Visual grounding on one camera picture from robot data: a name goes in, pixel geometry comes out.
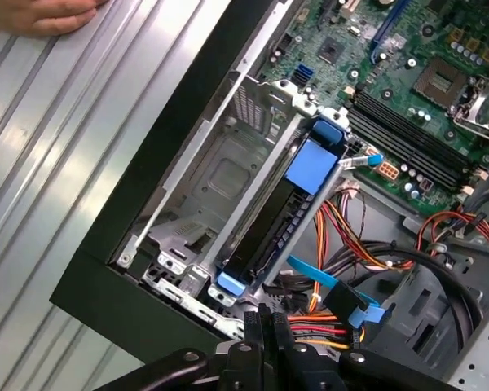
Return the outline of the bare person hand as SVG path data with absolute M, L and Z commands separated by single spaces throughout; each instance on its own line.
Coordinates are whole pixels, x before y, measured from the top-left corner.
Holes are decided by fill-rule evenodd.
M 103 0 L 0 1 L 0 31 L 22 37 L 72 33 L 91 22 Z

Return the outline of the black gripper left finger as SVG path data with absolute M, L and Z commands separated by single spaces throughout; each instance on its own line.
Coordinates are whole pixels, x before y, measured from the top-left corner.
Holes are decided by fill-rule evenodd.
M 225 342 L 214 354 L 181 349 L 146 364 L 100 390 L 262 390 L 264 381 L 264 319 L 270 308 L 260 304 L 244 313 L 244 339 Z

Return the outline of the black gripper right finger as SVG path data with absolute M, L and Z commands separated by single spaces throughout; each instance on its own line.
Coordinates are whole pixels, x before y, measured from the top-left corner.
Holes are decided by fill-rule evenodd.
M 295 341 L 287 318 L 273 314 L 282 390 L 447 390 L 448 384 L 366 349 L 352 349 L 335 362 L 308 340 Z

